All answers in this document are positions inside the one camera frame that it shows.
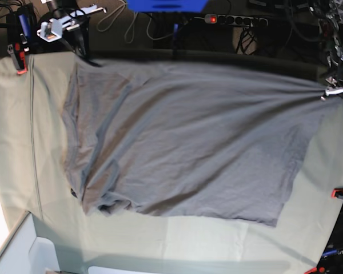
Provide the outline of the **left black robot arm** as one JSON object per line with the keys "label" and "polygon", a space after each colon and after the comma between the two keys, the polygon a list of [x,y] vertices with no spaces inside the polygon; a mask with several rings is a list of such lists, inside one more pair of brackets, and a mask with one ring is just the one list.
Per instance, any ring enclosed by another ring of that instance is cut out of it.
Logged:
{"label": "left black robot arm", "polygon": [[308,37],[300,32],[290,8],[290,2],[284,1],[284,9],[291,29],[304,41],[324,43],[328,53],[328,71],[325,80],[332,88],[343,87],[343,1],[308,1],[308,9],[317,18],[319,35]]}

